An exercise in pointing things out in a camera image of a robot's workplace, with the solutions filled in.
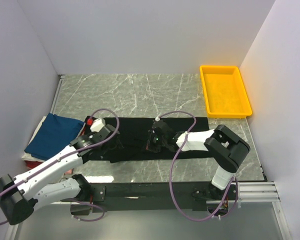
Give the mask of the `black t shirt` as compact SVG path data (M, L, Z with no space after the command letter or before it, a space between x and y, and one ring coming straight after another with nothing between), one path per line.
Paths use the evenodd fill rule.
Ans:
M174 131L186 131L194 122L193 118L167 117L164 119L167 125ZM119 133L122 148L109 150L106 153L92 153L90 161L109 161L110 163L124 161L149 161L149 160L172 160L175 153L167 148L162 148L161 152L153 153L146 151L148 130L153 125L153 118L146 117L119 117ZM191 132L204 132L209 130L208 119L206 117L196 117L196 125ZM177 159L202 159L212 158L208 151L186 151L180 152Z

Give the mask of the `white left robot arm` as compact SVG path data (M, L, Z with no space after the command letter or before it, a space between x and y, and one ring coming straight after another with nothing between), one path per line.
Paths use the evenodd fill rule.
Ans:
M89 205L93 189L81 174L75 174L63 182L51 181L85 164L93 154L104 152L118 140L119 128L106 124L98 131L72 140L61 152L41 165L15 177L9 174L1 177L0 209L6 222L17 225L36 210L61 200Z

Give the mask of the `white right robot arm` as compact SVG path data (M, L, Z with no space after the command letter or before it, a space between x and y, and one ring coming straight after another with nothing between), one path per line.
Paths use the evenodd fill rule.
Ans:
M167 149L172 153L197 151L214 158L218 168L211 180L209 193L220 200L227 194L227 185L251 150L250 145L227 126L199 132L174 131L163 121L155 121L148 131L145 150L159 153Z

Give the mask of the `folded blue t shirt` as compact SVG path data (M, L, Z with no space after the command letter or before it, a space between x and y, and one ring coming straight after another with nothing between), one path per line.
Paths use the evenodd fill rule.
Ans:
M46 161L58 154L81 132L84 122L49 113L24 152Z

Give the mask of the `folded red t shirt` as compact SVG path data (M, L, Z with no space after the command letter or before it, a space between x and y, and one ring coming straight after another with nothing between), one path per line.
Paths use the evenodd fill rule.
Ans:
M36 168L42 164L42 162L40 161L28 161L28 160L25 160L24 163L28 169Z

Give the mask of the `folded white t shirt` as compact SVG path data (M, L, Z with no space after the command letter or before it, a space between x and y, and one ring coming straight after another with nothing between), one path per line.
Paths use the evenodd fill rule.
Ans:
M30 141L29 141L28 144L30 144L33 141L33 139L35 138L37 132L39 131L39 129L42 126L42 123L44 122L45 119L46 119L46 116L43 116L42 119L40 120L40 122L38 123L37 127L35 128L35 130L32 134L32 137L30 138ZM44 160L33 157L30 153L27 153L25 151L23 152L23 155L22 155L21 159L23 161L30 161L30 162L40 162L40 163L44 162Z

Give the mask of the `black base crossbar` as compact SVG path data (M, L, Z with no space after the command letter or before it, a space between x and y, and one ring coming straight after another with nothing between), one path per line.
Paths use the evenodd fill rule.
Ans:
M92 183L92 202L106 211L174 210L167 182ZM183 210L206 211L207 203L219 203L225 193L209 181L173 182L172 190Z

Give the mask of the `yellow plastic bin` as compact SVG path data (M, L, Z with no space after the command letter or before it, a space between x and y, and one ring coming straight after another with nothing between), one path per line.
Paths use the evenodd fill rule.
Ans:
M237 66L202 65L199 70L209 118L244 119L252 115Z

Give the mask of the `aluminium rail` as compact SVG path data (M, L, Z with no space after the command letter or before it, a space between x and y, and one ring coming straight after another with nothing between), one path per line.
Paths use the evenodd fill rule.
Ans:
M239 182L238 200L242 203L280 202L274 182Z

